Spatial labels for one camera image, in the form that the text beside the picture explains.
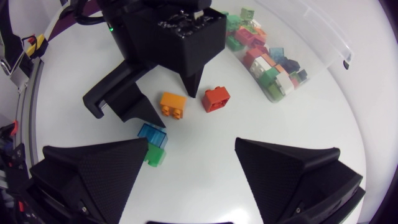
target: white lego brick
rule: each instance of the white lego brick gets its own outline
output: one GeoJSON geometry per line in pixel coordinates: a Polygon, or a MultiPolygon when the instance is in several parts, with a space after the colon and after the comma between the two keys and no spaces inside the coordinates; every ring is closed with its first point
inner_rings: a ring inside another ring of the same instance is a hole
{"type": "Polygon", "coordinates": [[[193,17],[197,20],[199,17],[203,16],[205,13],[201,10],[199,12],[194,12],[193,17]]]}
{"type": "Polygon", "coordinates": [[[258,23],[255,19],[253,19],[253,20],[251,21],[251,24],[252,24],[254,27],[256,27],[256,28],[261,28],[261,24],[258,23]]]}
{"type": "Polygon", "coordinates": [[[276,76],[276,84],[279,86],[279,89],[283,95],[288,95],[294,91],[294,85],[287,72],[281,72],[276,76]]]}
{"type": "Polygon", "coordinates": [[[254,59],[254,62],[250,68],[250,72],[252,72],[256,78],[260,78],[260,76],[266,70],[269,70],[271,68],[272,67],[267,63],[267,61],[263,57],[260,56],[256,59],[254,59]]]}

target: blue lego brick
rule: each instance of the blue lego brick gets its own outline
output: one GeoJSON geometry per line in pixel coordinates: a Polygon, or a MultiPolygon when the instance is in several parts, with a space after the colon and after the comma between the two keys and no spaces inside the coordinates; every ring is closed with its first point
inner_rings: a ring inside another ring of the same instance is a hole
{"type": "Polygon", "coordinates": [[[152,143],[153,145],[164,149],[168,138],[165,132],[158,130],[155,127],[152,127],[148,124],[144,124],[141,130],[138,133],[138,137],[140,138],[147,138],[148,142],[152,143]]]}
{"type": "Polygon", "coordinates": [[[269,56],[276,62],[281,63],[285,57],[285,52],[282,47],[273,47],[269,49],[269,56]]]}

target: lego brick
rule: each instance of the lego brick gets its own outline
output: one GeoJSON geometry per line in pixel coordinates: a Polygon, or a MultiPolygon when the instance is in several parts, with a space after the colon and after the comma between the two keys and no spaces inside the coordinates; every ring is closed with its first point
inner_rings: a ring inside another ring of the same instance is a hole
{"type": "Polygon", "coordinates": [[[285,51],[282,47],[271,47],[269,56],[276,62],[281,63],[285,57],[285,51]]]}
{"type": "Polygon", "coordinates": [[[206,90],[201,102],[207,113],[220,109],[230,99],[228,91],[225,87],[216,87],[214,90],[206,90]]]}
{"type": "Polygon", "coordinates": [[[240,29],[235,32],[235,39],[243,45],[249,46],[254,40],[254,35],[250,33],[247,29],[240,29]]]}
{"type": "Polygon", "coordinates": [[[251,25],[251,21],[244,21],[244,20],[242,20],[242,26],[252,26],[251,25]]]}
{"type": "Polygon", "coordinates": [[[261,50],[261,52],[262,52],[263,54],[269,54],[268,49],[267,49],[266,46],[256,45],[256,48],[259,49],[259,50],[261,50]]]}
{"type": "Polygon", "coordinates": [[[228,32],[236,31],[241,26],[241,18],[236,15],[226,16],[226,30],[228,32]]]}
{"type": "Polygon", "coordinates": [[[259,79],[260,85],[265,89],[268,88],[274,82],[275,82],[275,77],[268,75],[266,72],[264,72],[259,79]]]}
{"type": "Polygon", "coordinates": [[[270,84],[274,83],[276,76],[279,74],[279,72],[275,68],[271,68],[267,71],[265,71],[260,79],[259,83],[264,87],[268,88],[270,84]]]}
{"type": "Polygon", "coordinates": [[[246,55],[243,57],[243,65],[250,69],[251,65],[254,62],[254,59],[260,57],[263,52],[259,48],[250,49],[246,52],[246,55]]]}
{"type": "Polygon", "coordinates": [[[276,68],[271,68],[269,70],[266,70],[265,73],[272,78],[275,78],[279,74],[279,72],[278,72],[278,70],[276,70],[276,68]]]}
{"type": "Polygon", "coordinates": [[[268,93],[270,94],[271,98],[274,101],[279,101],[281,100],[284,96],[283,94],[280,92],[278,86],[276,85],[276,83],[273,83],[272,85],[270,85],[267,88],[268,93]]]}
{"type": "Polygon", "coordinates": [[[297,74],[297,72],[292,72],[289,75],[290,79],[296,79],[298,81],[298,83],[302,83],[303,81],[301,80],[301,78],[299,77],[299,75],[297,74]]]}
{"type": "Polygon", "coordinates": [[[251,43],[250,47],[255,48],[257,45],[258,46],[264,46],[266,44],[266,40],[262,38],[260,35],[255,34],[254,35],[254,40],[251,43]]]}
{"type": "Polygon", "coordinates": [[[241,19],[244,21],[252,21],[254,17],[254,10],[248,7],[243,7],[241,10],[241,19]]]}
{"type": "Polygon", "coordinates": [[[160,101],[162,114],[164,116],[172,115],[172,117],[175,119],[181,119],[183,117],[186,101],[187,99],[183,96],[164,92],[162,100],[160,101]]]}
{"type": "Polygon", "coordinates": [[[251,26],[243,25],[243,28],[247,29],[252,34],[258,34],[257,31],[251,26]]]}
{"type": "Polygon", "coordinates": [[[287,73],[298,72],[300,65],[295,60],[287,59],[280,63],[280,65],[286,70],[287,73]]]}
{"type": "Polygon", "coordinates": [[[250,72],[252,72],[256,78],[260,78],[265,71],[270,70],[271,68],[272,67],[262,57],[258,57],[254,59],[254,62],[250,67],[250,72]]]}
{"type": "Polygon", "coordinates": [[[267,54],[263,54],[261,55],[261,57],[263,57],[263,59],[270,65],[270,66],[275,66],[276,63],[274,62],[274,60],[267,54]]]}
{"type": "Polygon", "coordinates": [[[255,27],[254,28],[255,31],[257,31],[257,33],[264,39],[267,39],[267,33],[264,32],[264,30],[262,30],[259,27],[255,27]]]}
{"type": "Polygon", "coordinates": [[[286,72],[277,75],[275,82],[283,95],[288,95],[294,91],[294,85],[286,72]]]}
{"type": "Polygon", "coordinates": [[[138,137],[140,138],[147,138],[149,143],[164,149],[168,138],[165,132],[149,125],[144,124],[142,125],[141,130],[138,133],[138,137]]]}
{"type": "Polygon", "coordinates": [[[286,72],[285,69],[281,65],[276,65],[275,68],[276,68],[276,70],[278,70],[278,72],[286,72]]]}
{"type": "Polygon", "coordinates": [[[293,86],[294,86],[295,89],[296,89],[297,87],[299,87],[300,83],[299,83],[299,81],[297,81],[297,79],[291,78],[290,80],[292,81],[293,86]]]}
{"type": "Polygon", "coordinates": [[[39,49],[42,46],[42,43],[44,42],[45,37],[43,34],[40,34],[38,37],[36,37],[36,41],[37,41],[37,47],[36,44],[32,44],[26,51],[26,54],[28,56],[32,56],[33,53],[35,52],[35,49],[39,49]]]}
{"type": "Polygon", "coordinates": [[[255,19],[252,19],[251,24],[254,28],[261,28],[261,24],[258,23],[255,19]]]}
{"type": "Polygon", "coordinates": [[[145,155],[144,162],[148,161],[148,165],[152,167],[157,167],[159,165],[162,165],[165,157],[166,152],[163,149],[151,143],[148,143],[148,152],[145,155]]]}
{"type": "Polygon", "coordinates": [[[231,49],[233,52],[242,50],[244,45],[242,45],[238,40],[233,37],[233,35],[228,36],[226,38],[226,45],[231,49]]]}
{"type": "Polygon", "coordinates": [[[299,71],[297,74],[302,81],[305,81],[307,79],[307,72],[304,69],[299,71]]]}

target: clear plastic bin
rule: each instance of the clear plastic bin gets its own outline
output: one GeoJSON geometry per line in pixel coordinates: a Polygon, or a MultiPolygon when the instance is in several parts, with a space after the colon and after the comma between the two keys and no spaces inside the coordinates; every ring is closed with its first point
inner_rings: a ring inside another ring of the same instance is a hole
{"type": "Polygon", "coordinates": [[[214,0],[213,8],[228,15],[227,47],[272,102],[353,59],[346,35],[310,0],[214,0]]]}

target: white round table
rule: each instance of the white round table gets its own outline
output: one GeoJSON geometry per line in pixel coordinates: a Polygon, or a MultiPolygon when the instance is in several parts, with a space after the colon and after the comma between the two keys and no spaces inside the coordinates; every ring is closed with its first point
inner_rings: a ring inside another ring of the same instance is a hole
{"type": "MultiPolygon", "coordinates": [[[[39,160],[47,145],[75,147],[137,138],[142,120],[123,123],[108,106],[96,119],[83,104],[83,95],[123,60],[106,24],[71,26],[49,42],[43,60],[36,112],[39,160]]],[[[236,137],[311,149],[338,147],[340,161],[364,177],[365,187],[361,135],[328,72],[273,104],[225,49],[205,66],[196,99],[187,96],[178,74],[161,66],[137,84],[165,123],[169,141],[161,166],[142,165],[120,223],[262,223],[234,151],[236,137]],[[206,113],[201,98],[216,86],[225,86],[231,99],[224,108],[206,113]],[[164,91],[188,98],[183,119],[161,115],[164,91]]],[[[344,223],[356,223],[361,207],[362,201],[344,223]]]]}

